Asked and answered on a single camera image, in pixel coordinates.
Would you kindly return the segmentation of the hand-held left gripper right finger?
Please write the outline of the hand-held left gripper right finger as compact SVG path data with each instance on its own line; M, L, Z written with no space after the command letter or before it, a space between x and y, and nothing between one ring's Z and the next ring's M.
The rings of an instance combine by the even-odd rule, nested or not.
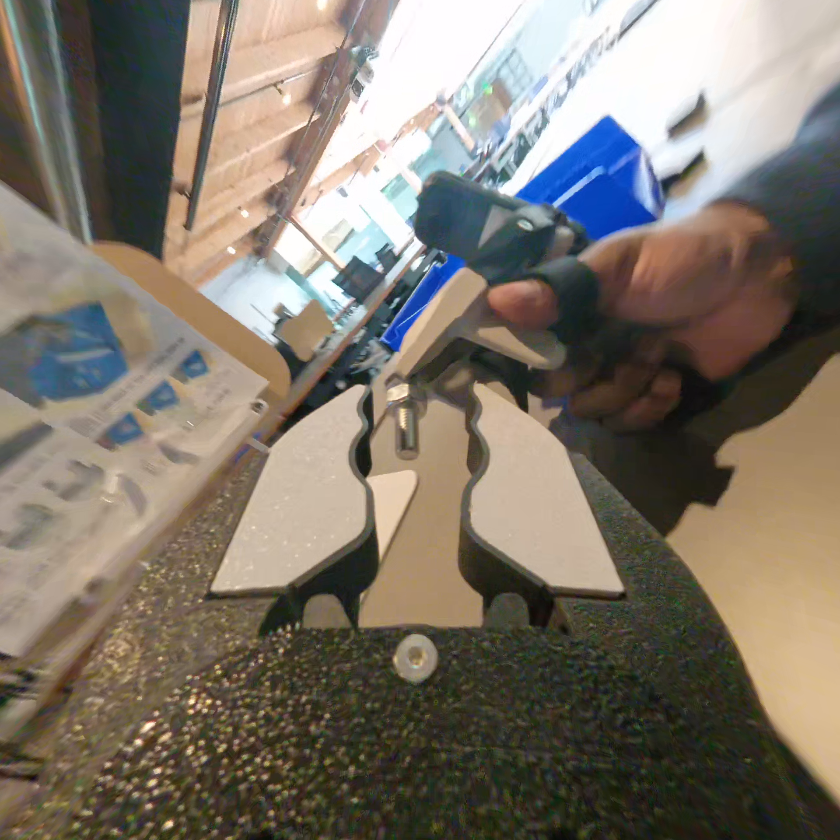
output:
M622 599L625 585L566 448L487 385L473 385L469 408L458 568L484 606L507 594L529 610L549 610L559 596Z

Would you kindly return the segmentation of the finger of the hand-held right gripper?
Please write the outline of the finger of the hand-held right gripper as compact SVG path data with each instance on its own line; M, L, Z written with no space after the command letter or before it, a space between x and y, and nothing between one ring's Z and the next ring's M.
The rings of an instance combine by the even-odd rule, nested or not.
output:
M517 327L491 313L468 326L468 340L534 370L556 370L566 362L566 348L551 331Z
M471 357L485 349L468 340L468 326L484 313L487 284L474 271L458 270L407 331L386 363L390 380L416 383L426 394L461 394L474 381Z

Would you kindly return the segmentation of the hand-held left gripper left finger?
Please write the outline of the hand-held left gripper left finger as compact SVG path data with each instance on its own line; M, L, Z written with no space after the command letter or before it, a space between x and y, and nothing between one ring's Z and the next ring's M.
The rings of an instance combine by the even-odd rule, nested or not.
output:
M208 594L269 595L283 623L329 595L351 624L379 569L371 471L371 388L355 385L272 446Z

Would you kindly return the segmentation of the silver hex bolt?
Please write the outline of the silver hex bolt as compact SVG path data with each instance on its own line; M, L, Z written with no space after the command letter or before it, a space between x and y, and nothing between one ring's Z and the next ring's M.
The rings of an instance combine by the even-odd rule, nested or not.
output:
M394 382L407 382L405 380L393 379L388 385ZM426 405L417 406L406 403L389 408L387 412L392 417L395 429L395 453L402 460L414 460L420 452L420 426L425 415Z

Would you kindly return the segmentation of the blue plastic bin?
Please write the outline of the blue plastic bin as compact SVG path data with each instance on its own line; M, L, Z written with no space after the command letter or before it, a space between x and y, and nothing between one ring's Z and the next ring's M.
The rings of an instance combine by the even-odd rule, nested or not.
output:
M463 245L480 237L478 223L487 220L488 208L475 209L466 179L443 171L433 173L418 197L415 235L427 250L445 256L419 281L406 304L384 332L382 342L399 351L407 331L428 303L466 263L450 245ZM604 117L572 146L535 175L516 199L552 205L579 224L591 239L598 239L659 220L665 194L650 156L612 117Z

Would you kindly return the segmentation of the person's right forearm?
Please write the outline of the person's right forearm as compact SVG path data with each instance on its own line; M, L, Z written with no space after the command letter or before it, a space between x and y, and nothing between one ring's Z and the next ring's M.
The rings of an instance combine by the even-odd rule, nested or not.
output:
M813 103L793 141L717 197L747 207L770 225L790 257L797 288L784 334L838 324L839 84Z

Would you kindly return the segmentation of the person's right hand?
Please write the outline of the person's right hand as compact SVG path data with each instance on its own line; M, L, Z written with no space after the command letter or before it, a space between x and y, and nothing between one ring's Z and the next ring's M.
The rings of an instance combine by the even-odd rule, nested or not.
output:
M709 382L738 373L795 309L791 258L767 220L738 204L622 231L579 261L598 280L601 315L651 331L613 367L578 350L559 369L533 374L529 390L620 433L655 427L677 408L681 369Z

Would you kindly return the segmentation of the white mat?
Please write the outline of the white mat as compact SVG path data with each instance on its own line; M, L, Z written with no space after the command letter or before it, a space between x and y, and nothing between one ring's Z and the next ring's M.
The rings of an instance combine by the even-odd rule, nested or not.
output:
M379 549L379 569L384 565L397 530L415 496L418 476L412 469L371 476L374 525Z

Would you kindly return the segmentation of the black computer monitor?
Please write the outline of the black computer monitor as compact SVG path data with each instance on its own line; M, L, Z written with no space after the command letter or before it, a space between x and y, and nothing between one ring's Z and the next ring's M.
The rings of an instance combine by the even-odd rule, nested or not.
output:
M383 282L385 275L358 256L352 256L332 283L348 297L363 303Z

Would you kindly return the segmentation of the printed instruction sheet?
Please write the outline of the printed instruction sheet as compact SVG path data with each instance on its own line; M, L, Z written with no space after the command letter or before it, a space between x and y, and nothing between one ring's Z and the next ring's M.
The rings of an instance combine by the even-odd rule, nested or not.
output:
M131 561L266 379L2 185L1 649Z

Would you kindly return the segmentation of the clipboard with instruction sheet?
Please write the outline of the clipboard with instruction sheet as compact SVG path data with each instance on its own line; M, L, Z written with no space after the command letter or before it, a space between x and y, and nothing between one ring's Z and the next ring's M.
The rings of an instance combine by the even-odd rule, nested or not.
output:
M269 412L269 406L284 396L289 374L273 351L231 316L205 299L197 290L174 276L160 261L129 246L102 243L90 248L125 277L146 290L161 305L187 322L202 336L266 379L266 388L255 405L257 418L245 436L217 462L214 470L196 486L185 504L164 524L154 529L149 541L123 566L117 575L97 581L84 596L71 602L47 626L27 653L19 657L2 655L2 747L24 737L28 724L47 706L48 698L68 678L69 672L106 618L126 595L140 561L172 529L218 474L232 461L240 445L249 441Z

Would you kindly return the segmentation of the black ceiling pipe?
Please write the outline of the black ceiling pipe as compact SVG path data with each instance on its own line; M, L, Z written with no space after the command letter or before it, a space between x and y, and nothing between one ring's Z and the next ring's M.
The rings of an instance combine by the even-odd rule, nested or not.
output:
M209 67L201 129L198 135L192 180L187 192L184 229L193 231L203 192L207 163L211 151L217 114L221 105L228 60L235 36L239 1L222 1L219 5L213 56Z

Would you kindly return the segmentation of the silver metal pole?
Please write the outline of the silver metal pole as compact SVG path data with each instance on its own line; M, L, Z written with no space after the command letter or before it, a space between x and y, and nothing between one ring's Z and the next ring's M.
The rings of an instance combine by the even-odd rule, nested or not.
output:
M46 211L80 241L91 216L56 2L1 2L2 66Z

